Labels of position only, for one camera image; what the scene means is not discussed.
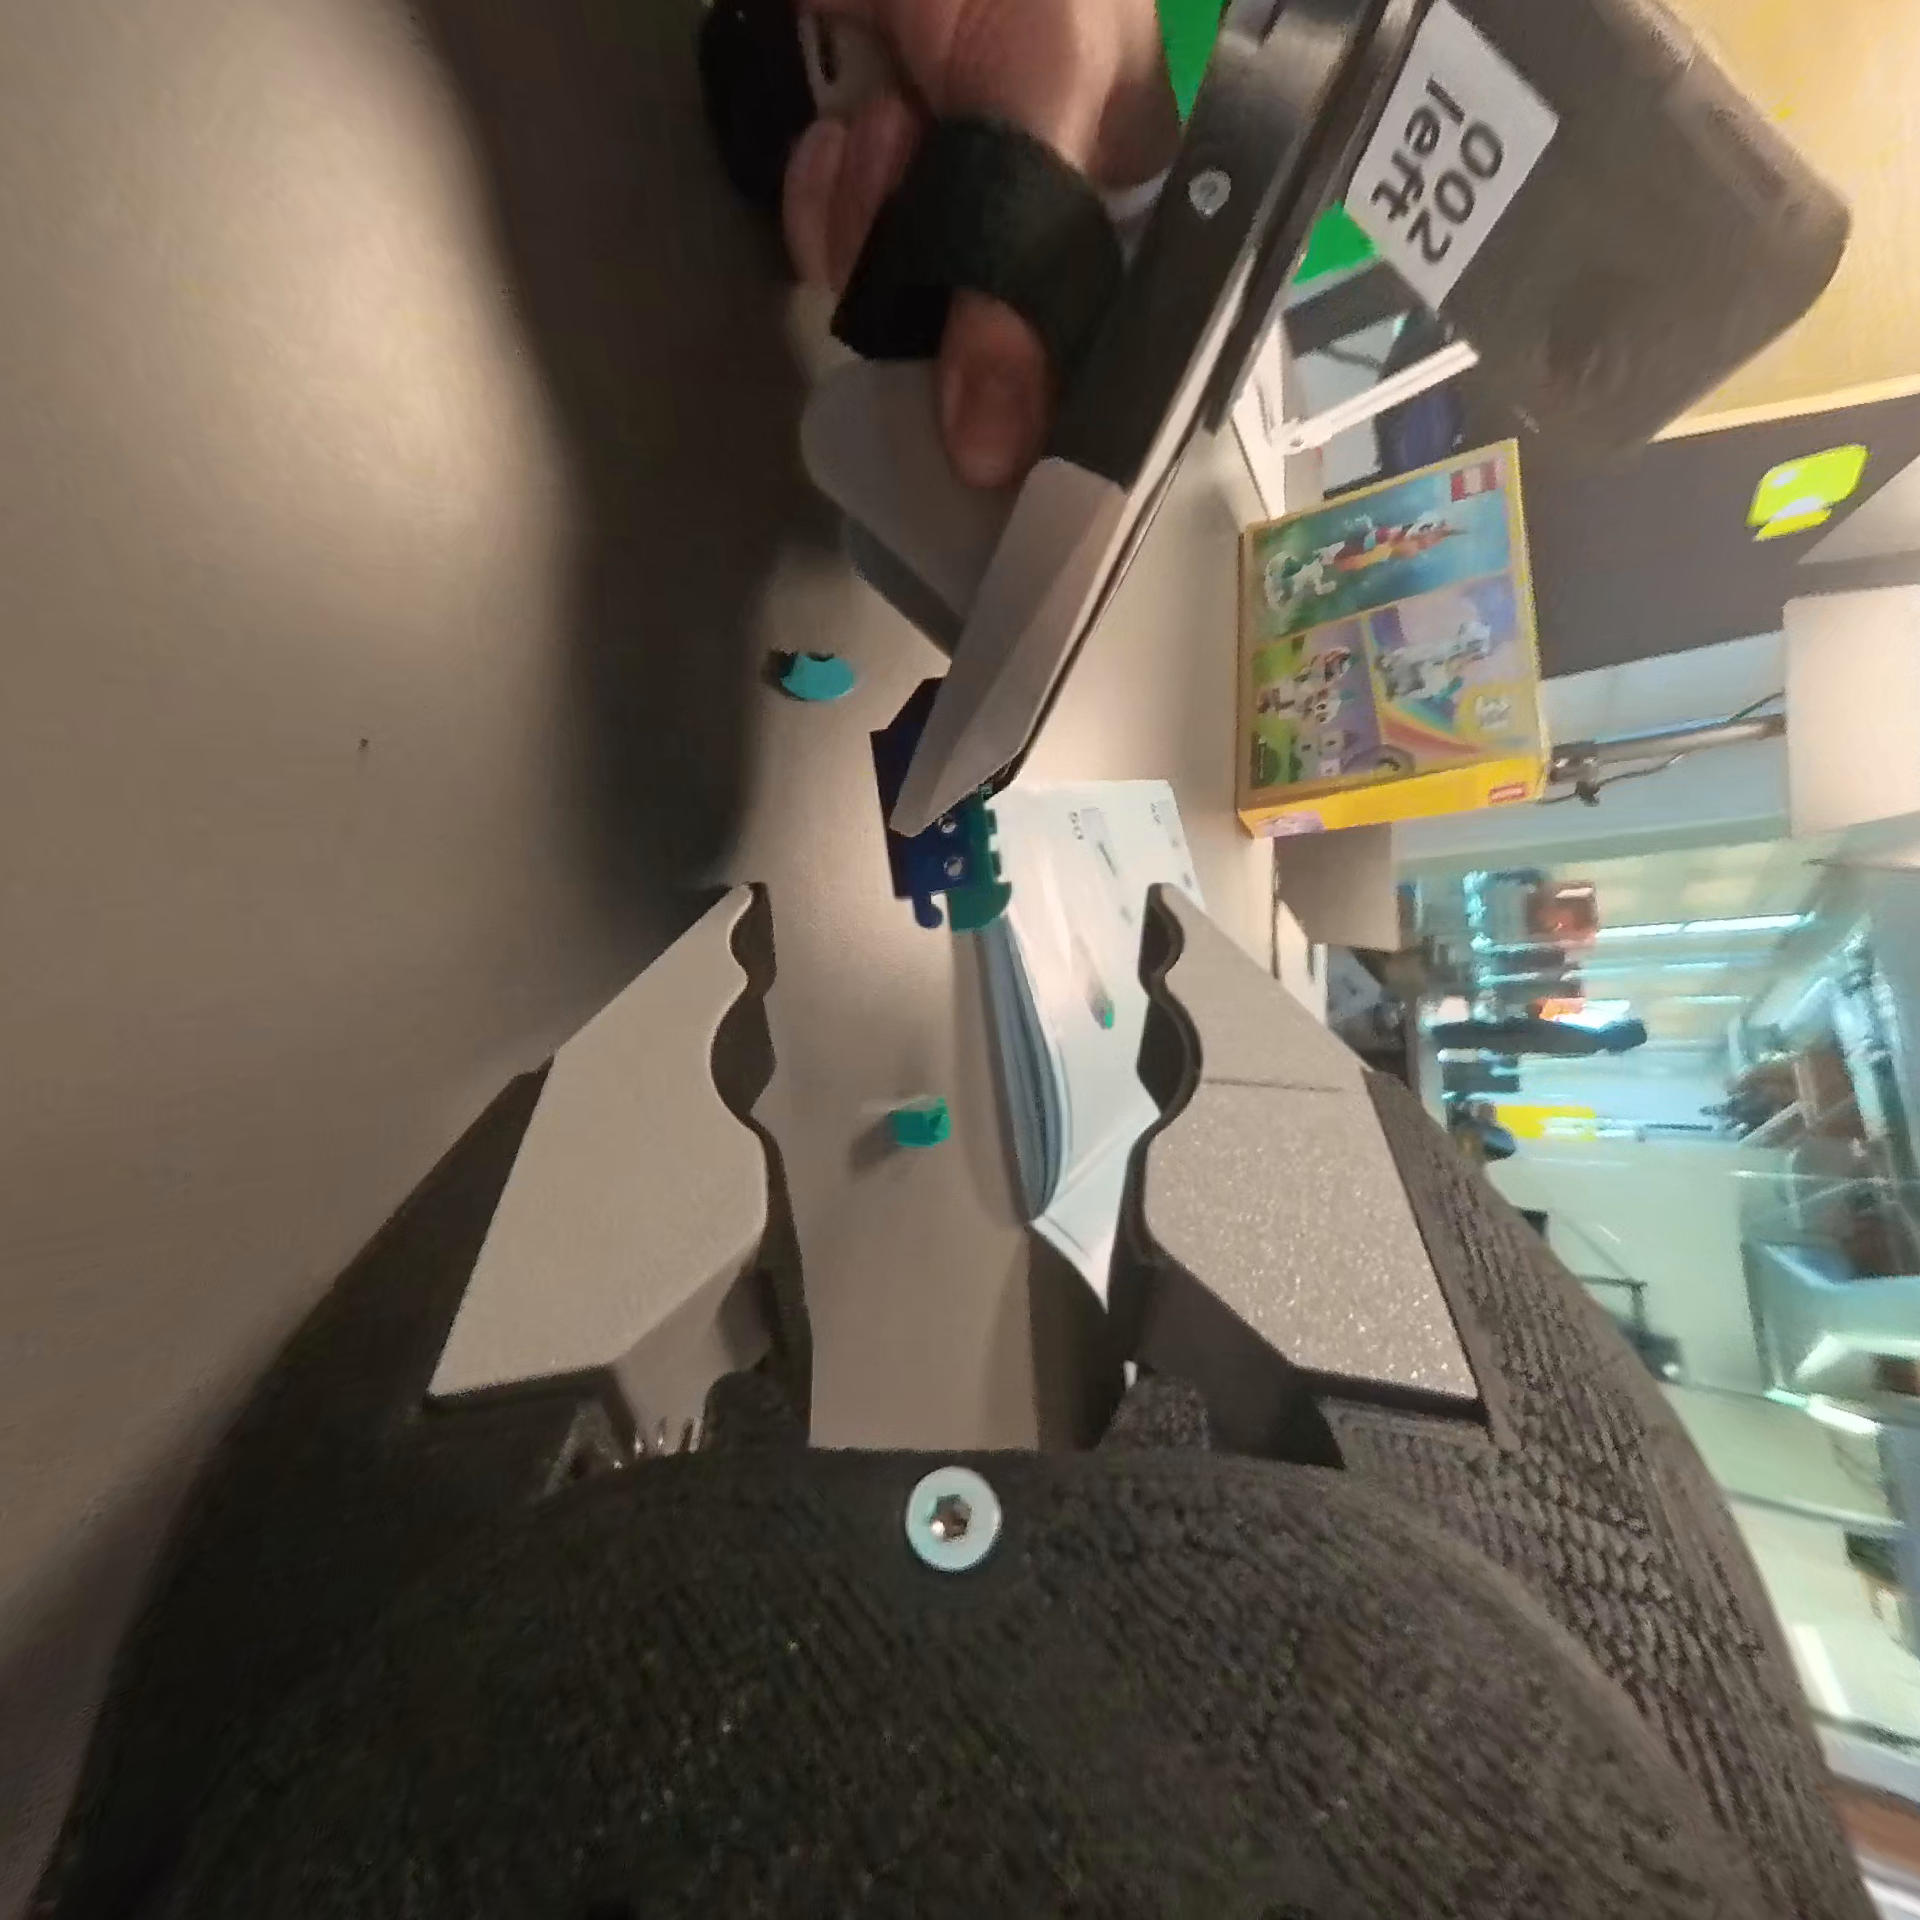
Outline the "yellow-green wall sticker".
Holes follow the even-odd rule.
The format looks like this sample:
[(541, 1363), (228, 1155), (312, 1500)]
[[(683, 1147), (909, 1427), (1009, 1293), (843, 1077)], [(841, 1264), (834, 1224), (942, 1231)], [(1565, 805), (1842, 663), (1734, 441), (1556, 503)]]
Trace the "yellow-green wall sticker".
[(1744, 517), (1750, 538), (1800, 538), (1827, 523), (1858, 490), (1865, 466), (1868, 445), (1846, 441), (1765, 469)]

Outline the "blue and teal lego assembly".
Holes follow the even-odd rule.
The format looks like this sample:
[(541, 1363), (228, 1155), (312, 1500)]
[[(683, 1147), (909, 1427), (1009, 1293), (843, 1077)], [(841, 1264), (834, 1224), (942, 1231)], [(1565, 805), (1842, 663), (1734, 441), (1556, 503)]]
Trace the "blue and teal lego assembly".
[(882, 847), (893, 899), (912, 906), (916, 924), (979, 932), (1002, 921), (1012, 899), (1012, 887), (1002, 876), (993, 810), (1002, 779), (968, 793), (922, 833), (906, 835), (893, 827), (907, 763), (922, 744), (939, 687), (937, 679), (922, 681), (890, 724), (870, 732)]

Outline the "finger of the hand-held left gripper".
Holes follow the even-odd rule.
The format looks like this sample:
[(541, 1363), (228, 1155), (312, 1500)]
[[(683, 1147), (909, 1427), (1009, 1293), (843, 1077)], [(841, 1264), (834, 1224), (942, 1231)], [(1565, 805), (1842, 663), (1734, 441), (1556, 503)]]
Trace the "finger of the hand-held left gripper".
[(1006, 779), (1150, 528), (1171, 469), (1138, 487), (1046, 458), (1025, 480), (893, 801), (923, 833)]

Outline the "open lego instruction booklet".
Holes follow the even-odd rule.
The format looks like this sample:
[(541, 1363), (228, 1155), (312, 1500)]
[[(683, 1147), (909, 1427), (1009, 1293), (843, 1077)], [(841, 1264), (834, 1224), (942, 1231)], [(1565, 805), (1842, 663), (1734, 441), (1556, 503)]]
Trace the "open lego instruction booklet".
[(979, 939), (1018, 1201), (1104, 1306), (1130, 1159), (1158, 1116), (1138, 1074), (1148, 895), (1202, 889), (1164, 779), (1012, 784), (993, 826), (1009, 900)]

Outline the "person's left hand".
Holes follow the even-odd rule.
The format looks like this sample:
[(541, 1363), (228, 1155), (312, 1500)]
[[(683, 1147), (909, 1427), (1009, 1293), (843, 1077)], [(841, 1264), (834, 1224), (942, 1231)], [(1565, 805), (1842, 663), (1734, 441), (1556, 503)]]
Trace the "person's left hand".
[[(1182, 127), (1153, 2), (796, 5), (882, 48), (897, 90), (813, 124), (784, 168), (781, 228), (802, 287), (841, 296), (926, 131), (987, 117), (1052, 147), (1100, 188), (1169, 168)], [(1043, 455), (1058, 381), (1043, 337), (974, 291), (948, 301), (937, 403), (954, 472), (1019, 483)]]

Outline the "yellow lego set box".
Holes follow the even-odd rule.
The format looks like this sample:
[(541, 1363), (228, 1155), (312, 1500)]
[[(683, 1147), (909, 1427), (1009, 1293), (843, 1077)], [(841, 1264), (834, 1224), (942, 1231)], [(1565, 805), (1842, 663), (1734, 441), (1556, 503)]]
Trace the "yellow lego set box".
[(1545, 793), (1520, 448), (1460, 451), (1238, 533), (1242, 829), (1426, 823)]

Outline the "metal stand rod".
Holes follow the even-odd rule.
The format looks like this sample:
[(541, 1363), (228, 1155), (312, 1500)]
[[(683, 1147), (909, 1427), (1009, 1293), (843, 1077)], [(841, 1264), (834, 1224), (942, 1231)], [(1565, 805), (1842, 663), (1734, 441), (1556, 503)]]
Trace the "metal stand rod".
[(1785, 733), (1784, 708), (1750, 705), (1709, 722), (1561, 744), (1548, 762), (1544, 805), (1596, 807), (1614, 784), (1651, 779), (1692, 756), (1763, 745)]

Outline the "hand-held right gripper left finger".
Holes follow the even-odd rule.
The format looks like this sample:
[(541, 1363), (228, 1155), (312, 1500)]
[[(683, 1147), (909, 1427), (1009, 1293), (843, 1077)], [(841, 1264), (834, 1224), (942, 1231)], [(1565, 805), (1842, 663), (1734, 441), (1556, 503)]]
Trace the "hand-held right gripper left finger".
[(810, 1416), (800, 1237), (777, 1140), (763, 887), (725, 892), (568, 1041), (536, 1097), (427, 1385), (586, 1388), (638, 1449), (692, 1449), (728, 1377)]

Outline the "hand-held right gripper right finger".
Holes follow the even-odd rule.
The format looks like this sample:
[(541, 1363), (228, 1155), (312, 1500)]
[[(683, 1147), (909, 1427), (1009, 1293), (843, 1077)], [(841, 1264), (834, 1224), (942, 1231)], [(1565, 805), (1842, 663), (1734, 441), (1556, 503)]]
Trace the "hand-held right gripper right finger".
[(1361, 1058), (1188, 895), (1144, 903), (1120, 1356), (1195, 1392), (1216, 1445), (1332, 1445), (1339, 1410), (1483, 1428)]

